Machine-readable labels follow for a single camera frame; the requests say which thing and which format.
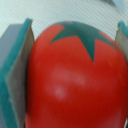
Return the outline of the gripper teal padded left finger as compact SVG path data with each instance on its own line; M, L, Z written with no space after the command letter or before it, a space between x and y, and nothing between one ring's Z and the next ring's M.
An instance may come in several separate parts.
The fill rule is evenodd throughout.
M10 25L0 38L0 128L24 128L26 68L32 20Z

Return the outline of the gripper teal padded right finger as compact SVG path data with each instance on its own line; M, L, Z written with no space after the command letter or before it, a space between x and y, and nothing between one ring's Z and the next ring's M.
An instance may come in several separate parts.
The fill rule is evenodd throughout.
M122 50L128 62L128 26L123 21L118 23L118 30L115 37L115 42Z

